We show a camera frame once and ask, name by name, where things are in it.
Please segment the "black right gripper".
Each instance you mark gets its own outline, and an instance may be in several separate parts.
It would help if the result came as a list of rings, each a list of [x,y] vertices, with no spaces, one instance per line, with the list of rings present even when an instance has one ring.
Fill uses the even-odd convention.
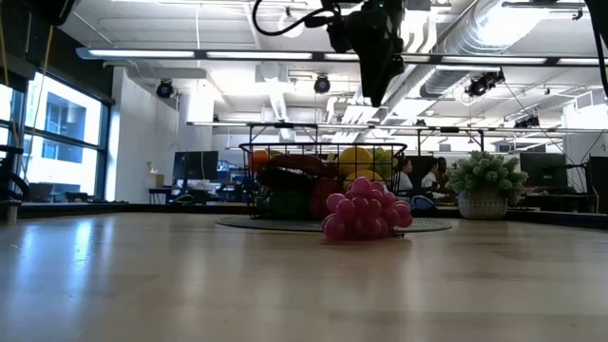
[[[364,50],[359,54],[362,93],[379,107],[392,78],[405,69],[400,53],[404,0],[363,0],[359,9],[340,13],[344,2],[333,4],[335,15],[327,25],[331,47],[335,52]]]

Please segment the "yellow lemon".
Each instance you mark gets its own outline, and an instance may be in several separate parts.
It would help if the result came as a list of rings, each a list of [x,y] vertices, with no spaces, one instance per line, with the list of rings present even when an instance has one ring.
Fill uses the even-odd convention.
[[[356,170],[353,173],[350,173],[343,181],[343,189],[344,190],[349,190],[352,183],[361,178],[361,177],[365,177],[367,179],[369,179],[370,181],[379,181],[381,183],[384,183],[385,180],[376,172],[372,171],[372,170]]]
[[[348,147],[339,154],[337,163],[339,174],[348,176],[355,171],[370,169],[373,164],[373,156],[365,148]]]

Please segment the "dark red chili pepper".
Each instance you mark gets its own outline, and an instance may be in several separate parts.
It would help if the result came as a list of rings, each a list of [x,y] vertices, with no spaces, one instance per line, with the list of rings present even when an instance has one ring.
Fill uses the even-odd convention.
[[[334,169],[318,157],[311,155],[275,155],[270,159],[269,164],[300,170],[312,176],[333,177],[335,175]]]

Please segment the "red bell pepper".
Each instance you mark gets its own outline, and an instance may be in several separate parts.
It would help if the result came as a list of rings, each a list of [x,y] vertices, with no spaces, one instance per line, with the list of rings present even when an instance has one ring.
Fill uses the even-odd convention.
[[[341,192],[342,185],[339,180],[327,178],[318,179],[313,187],[309,200],[311,217],[316,220],[322,220],[328,216],[331,213],[326,204],[328,196]]]

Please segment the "magenta grape bunch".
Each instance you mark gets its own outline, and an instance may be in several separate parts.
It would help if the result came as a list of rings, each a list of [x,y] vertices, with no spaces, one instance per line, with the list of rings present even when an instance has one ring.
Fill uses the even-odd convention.
[[[392,238],[413,223],[410,205],[368,177],[355,179],[345,193],[330,193],[321,208],[327,215],[320,228],[331,241]]]

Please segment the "potted green plant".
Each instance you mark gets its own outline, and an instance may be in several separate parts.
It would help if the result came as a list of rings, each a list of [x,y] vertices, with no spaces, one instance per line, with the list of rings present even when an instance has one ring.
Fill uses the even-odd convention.
[[[447,170],[446,186],[456,194],[465,219],[503,219],[508,206],[524,194],[527,174],[519,170],[517,158],[506,159],[484,151],[473,151]]]

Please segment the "grey round woven placemat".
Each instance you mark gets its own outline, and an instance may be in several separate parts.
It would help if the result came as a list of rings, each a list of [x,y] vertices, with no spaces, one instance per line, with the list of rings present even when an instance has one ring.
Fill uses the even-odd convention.
[[[216,221],[217,225],[223,225],[233,228],[243,229],[258,229],[258,230],[273,230],[273,231],[290,231],[290,232],[321,232],[319,221],[307,220],[281,220],[281,219],[262,219],[250,218],[248,216],[225,216],[220,217]],[[438,219],[416,218],[410,227],[395,227],[394,232],[397,234],[407,233],[426,233],[445,231],[452,228],[452,224],[448,221]]]

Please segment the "black computer monitor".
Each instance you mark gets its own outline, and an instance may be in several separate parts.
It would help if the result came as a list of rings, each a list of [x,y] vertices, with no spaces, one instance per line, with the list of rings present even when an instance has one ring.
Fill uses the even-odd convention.
[[[218,151],[176,152],[173,178],[176,180],[214,180],[218,175]]]
[[[566,187],[566,158],[562,154],[526,152],[519,155],[526,187]]]
[[[588,164],[598,212],[608,215],[608,157],[591,157]]]

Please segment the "long ceiling light bar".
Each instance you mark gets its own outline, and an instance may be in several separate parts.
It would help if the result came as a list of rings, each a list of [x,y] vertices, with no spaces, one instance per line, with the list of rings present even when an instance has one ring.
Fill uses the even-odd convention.
[[[321,51],[203,50],[203,49],[102,49],[78,47],[85,60],[142,61],[289,61],[316,63],[357,63],[355,53]],[[600,59],[591,56],[452,55],[405,53],[408,65],[502,66],[502,67],[597,67]]]

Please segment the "black chair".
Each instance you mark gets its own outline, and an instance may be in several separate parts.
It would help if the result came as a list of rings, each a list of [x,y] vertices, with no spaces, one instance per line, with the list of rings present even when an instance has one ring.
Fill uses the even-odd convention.
[[[0,158],[0,201],[28,200],[29,185],[13,171],[13,164],[22,156],[24,150],[0,145],[0,152],[5,153],[5,157]]]

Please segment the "black background rig frame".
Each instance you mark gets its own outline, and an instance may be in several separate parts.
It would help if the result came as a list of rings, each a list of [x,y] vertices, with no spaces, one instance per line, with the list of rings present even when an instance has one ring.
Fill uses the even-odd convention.
[[[458,126],[425,126],[416,129],[415,150],[421,153],[465,154],[485,151],[481,129]]]
[[[288,129],[301,130],[310,139],[312,143],[317,143],[319,139],[319,125],[316,123],[292,123],[292,122],[275,122],[275,123],[247,123],[249,128],[249,142],[254,142],[267,128],[272,129]]]

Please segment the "silver ventilation duct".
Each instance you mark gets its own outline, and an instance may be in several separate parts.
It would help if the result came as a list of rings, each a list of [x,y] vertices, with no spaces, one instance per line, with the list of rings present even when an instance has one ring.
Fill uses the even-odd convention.
[[[478,0],[474,7],[439,44],[440,54],[503,54],[532,31],[548,15],[548,9],[503,7],[515,0]],[[465,79],[471,71],[424,67],[422,97],[438,98]]]

